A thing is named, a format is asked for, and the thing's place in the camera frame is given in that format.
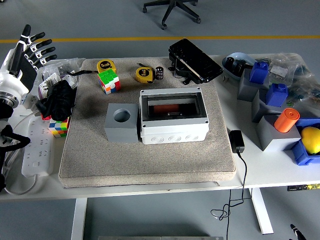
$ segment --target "yellow ball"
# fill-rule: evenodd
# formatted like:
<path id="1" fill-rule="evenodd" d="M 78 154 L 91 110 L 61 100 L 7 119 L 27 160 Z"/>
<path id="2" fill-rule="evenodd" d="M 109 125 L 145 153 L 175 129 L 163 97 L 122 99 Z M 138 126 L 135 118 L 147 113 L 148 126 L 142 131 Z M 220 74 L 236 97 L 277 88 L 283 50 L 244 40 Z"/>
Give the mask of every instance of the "yellow ball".
<path id="1" fill-rule="evenodd" d="M 301 131 L 301 141 L 309 154 L 320 152 L 320 129 L 307 126 Z"/>

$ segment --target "yellow floor line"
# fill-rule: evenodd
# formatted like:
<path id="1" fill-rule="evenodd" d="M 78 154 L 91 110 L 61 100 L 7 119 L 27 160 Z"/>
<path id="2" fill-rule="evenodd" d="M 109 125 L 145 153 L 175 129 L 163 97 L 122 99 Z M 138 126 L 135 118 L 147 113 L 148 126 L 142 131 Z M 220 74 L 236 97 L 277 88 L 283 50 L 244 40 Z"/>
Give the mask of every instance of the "yellow floor line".
<path id="1" fill-rule="evenodd" d="M 248 36 L 142 36 L 142 37 L 77 37 L 52 38 L 53 42 L 115 42 L 115 41 L 170 41 L 187 38 L 190 40 L 290 40 L 320 39 L 320 35 L 248 35 Z M 18 39 L 0 39 L 0 44 L 13 44 Z"/>

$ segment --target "gray foam mat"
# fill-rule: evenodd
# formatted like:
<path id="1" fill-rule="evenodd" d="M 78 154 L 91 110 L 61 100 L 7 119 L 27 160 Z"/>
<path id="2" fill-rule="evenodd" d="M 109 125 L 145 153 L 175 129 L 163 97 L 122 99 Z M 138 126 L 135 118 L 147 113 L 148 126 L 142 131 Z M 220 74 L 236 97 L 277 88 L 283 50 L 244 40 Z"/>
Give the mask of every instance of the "gray foam mat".
<path id="1" fill-rule="evenodd" d="M 227 181 L 236 174 L 215 80 L 185 86 L 168 70 L 171 61 L 157 58 L 112 59 L 121 90 L 106 95 L 96 74 L 82 75 L 62 155 L 59 180 L 64 187 L 101 187 Z M 87 59 L 83 70 L 96 70 L 99 59 Z M 135 81 L 137 63 L 164 68 L 154 83 Z M 209 132 L 204 141 L 151 144 L 108 142 L 104 130 L 108 103 L 139 102 L 140 90 L 201 87 Z"/>

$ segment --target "orange cylinder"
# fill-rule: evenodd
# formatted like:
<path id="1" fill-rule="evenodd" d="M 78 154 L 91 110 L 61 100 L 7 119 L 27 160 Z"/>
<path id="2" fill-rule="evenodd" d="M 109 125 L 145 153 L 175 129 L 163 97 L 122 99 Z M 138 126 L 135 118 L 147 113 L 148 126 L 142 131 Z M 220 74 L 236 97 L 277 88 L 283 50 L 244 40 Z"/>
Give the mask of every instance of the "orange cylinder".
<path id="1" fill-rule="evenodd" d="M 299 118 L 300 114 L 297 110 L 293 108 L 286 108 L 275 121 L 274 128 L 281 133 L 287 133 Z"/>

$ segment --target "office chair base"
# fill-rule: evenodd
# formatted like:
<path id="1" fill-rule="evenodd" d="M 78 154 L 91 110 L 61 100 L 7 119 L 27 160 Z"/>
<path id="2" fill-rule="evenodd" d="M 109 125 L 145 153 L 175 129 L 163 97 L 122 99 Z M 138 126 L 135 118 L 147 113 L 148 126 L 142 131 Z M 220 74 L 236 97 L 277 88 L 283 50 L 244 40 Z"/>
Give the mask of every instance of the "office chair base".
<path id="1" fill-rule="evenodd" d="M 147 13 L 147 7 L 169 5 L 169 7 L 168 7 L 167 11 L 165 12 L 165 15 L 162 19 L 162 23 L 161 23 L 162 30 L 165 30 L 168 28 L 168 26 L 165 24 L 165 21 L 167 20 L 169 14 L 171 13 L 171 11 L 174 7 L 179 7 L 183 11 L 187 12 L 188 14 L 190 14 L 191 16 L 193 16 L 195 18 L 195 20 L 194 20 L 195 23 L 200 24 L 201 19 L 200 19 L 199 15 L 196 14 L 194 11 L 192 11 L 186 5 L 184 5 L 184 3 L 186 3 L 186 2 L 191 2 L 191 4 L 193 6 L 196 6 L 198 4 L 198 0 L 193 0 L 193 1 L 192 0 L 156 0 L 156 1 L 145 3 L 143 5 L 142 12 Z"/>
<path id="2" fill-rule="evenodd" d="M 162 25 L 161 25 L 161 29 L 162 29 L 162 30 L 166 30 L 167 28 L 168 28 L 167 24 L 162 24 Z"/>

